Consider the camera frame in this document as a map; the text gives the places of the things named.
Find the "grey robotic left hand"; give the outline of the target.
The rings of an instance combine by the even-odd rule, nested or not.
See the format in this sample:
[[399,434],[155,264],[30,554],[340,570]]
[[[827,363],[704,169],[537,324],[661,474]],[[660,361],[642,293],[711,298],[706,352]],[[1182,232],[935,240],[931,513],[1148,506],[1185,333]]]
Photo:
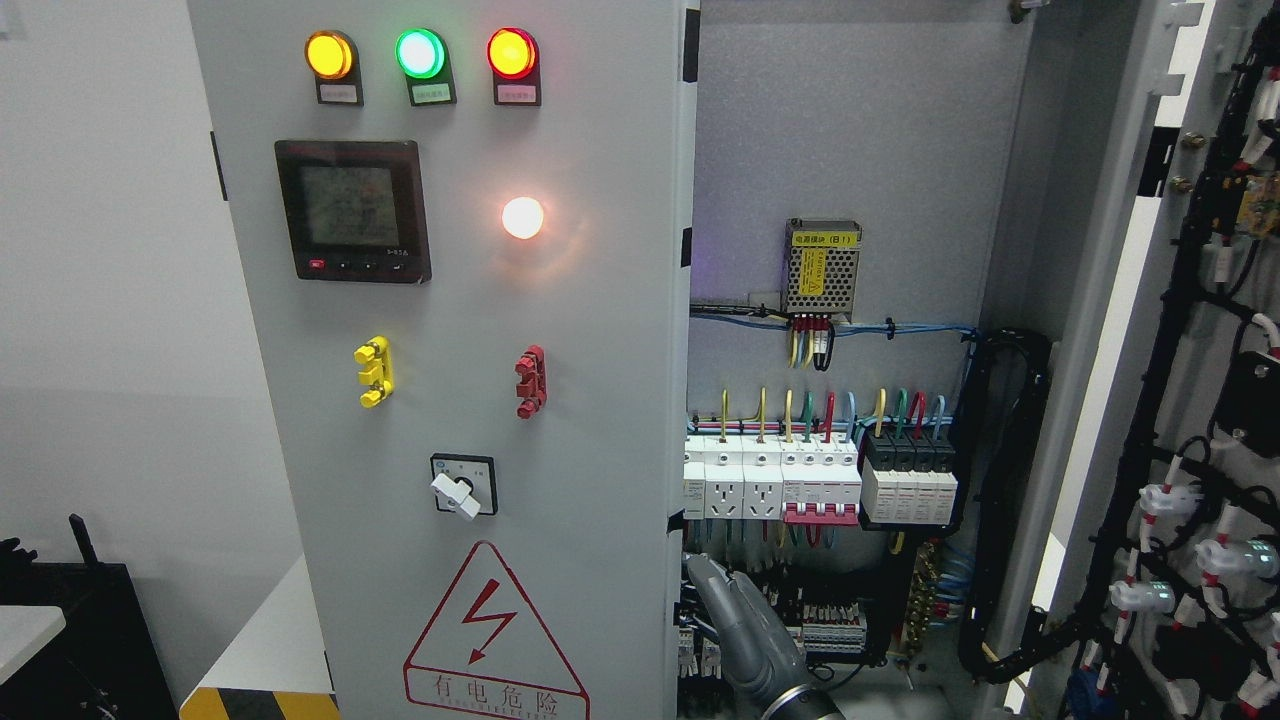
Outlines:
[[710,614],[723,678],[767,717],[790,691],[810,680],[794,638],[745,573],[728,571],[704,553],[685,555],[684,565]]

